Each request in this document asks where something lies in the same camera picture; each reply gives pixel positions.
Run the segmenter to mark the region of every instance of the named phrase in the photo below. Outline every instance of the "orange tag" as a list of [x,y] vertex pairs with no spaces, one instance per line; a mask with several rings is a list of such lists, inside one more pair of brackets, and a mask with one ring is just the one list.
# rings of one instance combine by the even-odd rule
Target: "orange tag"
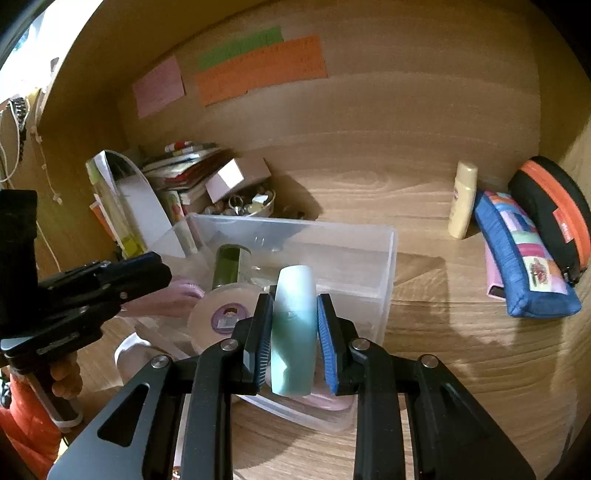
[[569,243],[573,239],[573,235],[571,235],[571,233],[570,233],[569,226],[566,223],[566,219],[564,218],[562,211],[559,208],[557,208],[555,211],[552,212],[552,214],[554,215],[554,218],[558,222],[558,226],[560,227],[560,230],[562,231],[562,236],[564,237],[564,242]]

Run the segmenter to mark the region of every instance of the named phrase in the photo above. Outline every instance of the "stack of books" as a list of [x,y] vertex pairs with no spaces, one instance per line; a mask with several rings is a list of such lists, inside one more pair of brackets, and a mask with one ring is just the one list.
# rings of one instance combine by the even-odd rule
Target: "stack of books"
[[232,159],[215,144],[192,145],[153,158],[142,168],[172,223],[212,204],[206,183]]

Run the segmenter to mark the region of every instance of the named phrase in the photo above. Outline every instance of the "green sticky note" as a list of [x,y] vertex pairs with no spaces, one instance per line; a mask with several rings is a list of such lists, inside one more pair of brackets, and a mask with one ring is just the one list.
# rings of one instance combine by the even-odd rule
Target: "green sticky note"
[[283,42],[283,35],[279,26],[253,33],[247,37],[230,40],[228,43],[214,47],[202,54],[197,61],[199,70],[210,69],[239,55],[280,42]]

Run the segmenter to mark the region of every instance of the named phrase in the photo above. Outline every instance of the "human hand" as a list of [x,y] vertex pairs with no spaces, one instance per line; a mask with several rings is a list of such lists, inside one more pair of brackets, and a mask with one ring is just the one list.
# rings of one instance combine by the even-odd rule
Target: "human hand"
[[51,390],[56,397],[71,400],[80,395],[82,377],[77,359],[78,354],[74,352],[50,365],[51,377],[55,380]]

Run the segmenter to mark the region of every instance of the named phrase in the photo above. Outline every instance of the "black and orange case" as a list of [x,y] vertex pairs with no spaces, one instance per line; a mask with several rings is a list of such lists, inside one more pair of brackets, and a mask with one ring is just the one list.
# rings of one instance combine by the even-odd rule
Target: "black and orange case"
[[591,257],[591,211],[578,185],[558,164],[537,156],[513,175],[509,191],[535,223],[565,281],[576,284]]

